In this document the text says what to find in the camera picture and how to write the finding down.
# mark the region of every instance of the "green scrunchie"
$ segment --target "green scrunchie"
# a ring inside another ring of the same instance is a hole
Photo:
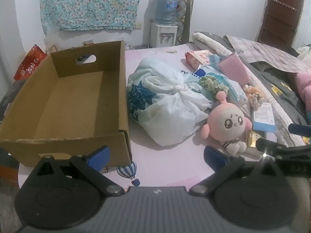
[[[219,83],[215,76],[205,75],[200,78],[199,85],[204,89],[207,89],[213,94],[213,97],[220,91],[224,91],[226,95],[228,95],[229,88],[225,86],[223,83]]]

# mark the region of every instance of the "small card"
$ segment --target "small card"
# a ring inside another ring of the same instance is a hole
[[[272,111],[272,106],[270,103],[263,103],[257,111],[254,111],[254,130],[266,131],[275,133],[276,126]]]

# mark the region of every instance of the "metal screw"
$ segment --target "metal screw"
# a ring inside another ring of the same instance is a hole
[[[107,187],[107,192],[111,194],[117,194],[122,190],[120,186],[117,185],[111,185]]]
[[[202,185],[196,185],[192,187],[192,191],[197,194],[204,194],[207,191],[207,187]]]

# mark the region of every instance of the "hot air balloon print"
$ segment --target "hot air balloon print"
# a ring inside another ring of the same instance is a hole
[[[117,173],[124,178],[130,179],[132,184],[136,187],[140,185],[139,179],[135,178],[137,171],[137,164],[133,161],[129,166],[119,166],[117,168]]]

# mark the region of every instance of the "pink wet wipes pack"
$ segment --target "pink wet wipes pack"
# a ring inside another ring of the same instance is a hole
[[[208,65],[208,56],[212,53],[209,50],[190,51],[185,53],[186,62],[194,69],[198,69],[199,65]]]
[[[246,85],[250,78],[237,53],[231,54],[228,58],[218,64],[221,72],[230,80],[236,81],[241,87]]]

